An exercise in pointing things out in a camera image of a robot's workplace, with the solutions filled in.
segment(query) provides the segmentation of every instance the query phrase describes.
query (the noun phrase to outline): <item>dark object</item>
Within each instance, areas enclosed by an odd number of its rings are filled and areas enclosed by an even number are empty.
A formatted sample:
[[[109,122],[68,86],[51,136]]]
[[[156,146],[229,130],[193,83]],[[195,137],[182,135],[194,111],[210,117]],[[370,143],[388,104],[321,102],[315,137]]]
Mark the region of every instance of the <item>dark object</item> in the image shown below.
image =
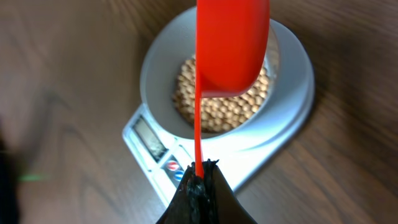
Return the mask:
[[[255,223],[236,200],[216,163],[203,162],[203,180],[195,175],[195,163],[192,163],[157,223]]]
[[[0,224],[16,224],[19,220],[15,181],[0,139]]]

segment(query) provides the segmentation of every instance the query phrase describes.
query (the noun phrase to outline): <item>wooden surface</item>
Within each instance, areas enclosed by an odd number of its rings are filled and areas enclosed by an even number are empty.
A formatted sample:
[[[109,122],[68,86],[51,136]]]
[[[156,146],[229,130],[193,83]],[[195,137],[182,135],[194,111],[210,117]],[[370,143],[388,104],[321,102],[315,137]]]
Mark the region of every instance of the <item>wooden surface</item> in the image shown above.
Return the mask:
[[[0,119],[22,223],[154,223],[121,138],[155,36],[192,0],[2,0]],[[275,0],[317,96],[303,129],[238,192],[259,223],[398,223],[398,2]]]

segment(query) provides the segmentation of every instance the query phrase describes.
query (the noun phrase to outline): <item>food in bowl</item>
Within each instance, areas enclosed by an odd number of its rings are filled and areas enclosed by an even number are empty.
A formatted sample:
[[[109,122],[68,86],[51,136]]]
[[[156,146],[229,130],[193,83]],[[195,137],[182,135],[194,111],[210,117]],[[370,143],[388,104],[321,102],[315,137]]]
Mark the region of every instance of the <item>food in bowl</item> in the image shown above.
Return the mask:
[[[193,125],[195,111],[195,56],[181,66],[173,102],[177,111]],[[253,86],[241,96],[204,98],[201,101],[201,128],[204,133],[223,133],[237,128],[256,113],[267,97],[269,77],[262,67]]]

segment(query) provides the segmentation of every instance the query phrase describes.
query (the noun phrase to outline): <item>scale platform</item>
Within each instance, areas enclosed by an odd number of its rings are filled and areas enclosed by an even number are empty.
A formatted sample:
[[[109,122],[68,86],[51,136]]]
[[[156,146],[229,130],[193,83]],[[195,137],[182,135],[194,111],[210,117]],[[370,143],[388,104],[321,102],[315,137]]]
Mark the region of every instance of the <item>scale platform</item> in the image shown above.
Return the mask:
[[[228,146],[224,146],[222,153],[203,149],[204,160],[220,160],[218,166],[233,191],[297,132],[308,116],[314,98],[313,69],[302,44],[282,24],[271,20],[271,27],[280,51],[278,82],[267,108],[259,111],[262,114],[257,116],[256,125],[250,130],[251,136],[264,138],[263,143],[237,151],[228,151]],[[168,207],[184,170],[195,157],[192,142],[163,130],[144,103],[123,129],[123,139]]]

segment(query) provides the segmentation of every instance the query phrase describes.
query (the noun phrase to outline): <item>red spoon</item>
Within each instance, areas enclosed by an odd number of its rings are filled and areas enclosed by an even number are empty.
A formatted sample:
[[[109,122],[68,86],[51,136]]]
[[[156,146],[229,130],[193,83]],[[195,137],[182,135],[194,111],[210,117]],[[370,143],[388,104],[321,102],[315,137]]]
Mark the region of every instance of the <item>red spoon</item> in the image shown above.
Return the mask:
[[[266,53],[269,0],[198,0],[195,172],[204,176],[201,98],[231,97],[256,81]]]

